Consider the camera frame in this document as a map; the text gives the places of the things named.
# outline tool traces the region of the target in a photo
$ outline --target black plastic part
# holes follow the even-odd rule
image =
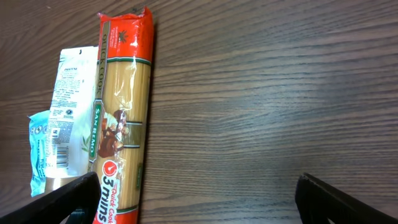
[[[0,223],[60,223],[73,211],[67,223],[93,223],[101,197],[96,173],[87,173],[69,184],[2,218]]]
[[[348,194],[311,176],[302,174],[295,201],[303,224],[398,224],[392,218]]]

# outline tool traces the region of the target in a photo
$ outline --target plastic packaging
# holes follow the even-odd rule
[[[44,144],[49,114],[50,111],[48,110],[29,117],[30,162],[33,173],[32,180],[30,181],[30,195],[32,197],[44,193],[45,189]]]
[[[46,190],[87,173],[97,53],[92,46],[61,51],[45,142],[45,175],[55,184]]]
[[[90,166],[101,182],[94,223],[136,223],[141,191],[154,26],[136,16],[100,14],[98,79]]]

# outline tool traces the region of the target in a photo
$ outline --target white snack packet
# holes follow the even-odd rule
[[[87,173],[98,47],[63,49],[45,141],[45,176]]]

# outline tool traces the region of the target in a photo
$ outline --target wood grain surface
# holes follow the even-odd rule
[[[398,215],[398,1],[0,1],[0,215],[31,202],[28,115],[97,12],[149,6],[141,223],[300,223],[308,172]]]

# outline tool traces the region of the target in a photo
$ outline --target brand label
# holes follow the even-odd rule
[[[112,160],[105,161],[101,178],[101,199],[99,200],[96,221],[98,223],[116,223],[118,196],[120,193],[119,180],[116,178],[119,167]]]
[[[90,141],[90,161],[93,162],[96,159],[96,146],[98,133],[101,132],[101,117],[102,117],[102,104],[100,101],[94,102],[93,112],[93,129],[91,130],[91,141]]]

